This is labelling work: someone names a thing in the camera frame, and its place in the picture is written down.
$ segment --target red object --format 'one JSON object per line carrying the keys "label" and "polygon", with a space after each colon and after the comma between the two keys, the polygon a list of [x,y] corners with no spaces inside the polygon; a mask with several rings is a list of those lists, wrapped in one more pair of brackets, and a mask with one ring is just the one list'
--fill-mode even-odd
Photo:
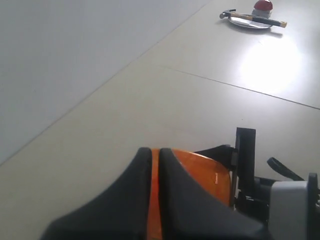
{"label": "red object", "polygon": [[254,5],[254,8],[260,11],[271,11],[274,7],[269,0],[259,0]]}

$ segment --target tile floor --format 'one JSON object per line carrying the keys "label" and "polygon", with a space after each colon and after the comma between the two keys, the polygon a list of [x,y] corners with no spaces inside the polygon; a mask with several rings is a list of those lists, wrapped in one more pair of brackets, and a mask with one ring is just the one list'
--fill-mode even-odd
{"label": "tile floor", "polygon": [[213,0],[3,164],[0,239],[38,239],[103,191],[141,146],[195,151],[233,145],[236,127],[255,128],[257,176],[282,179],[266,164],[271,156],[303,177],[319,173],[319,43],[299,39],[289,14],[287,29],[274,28],[281,38],[218,20],[240,2]]}

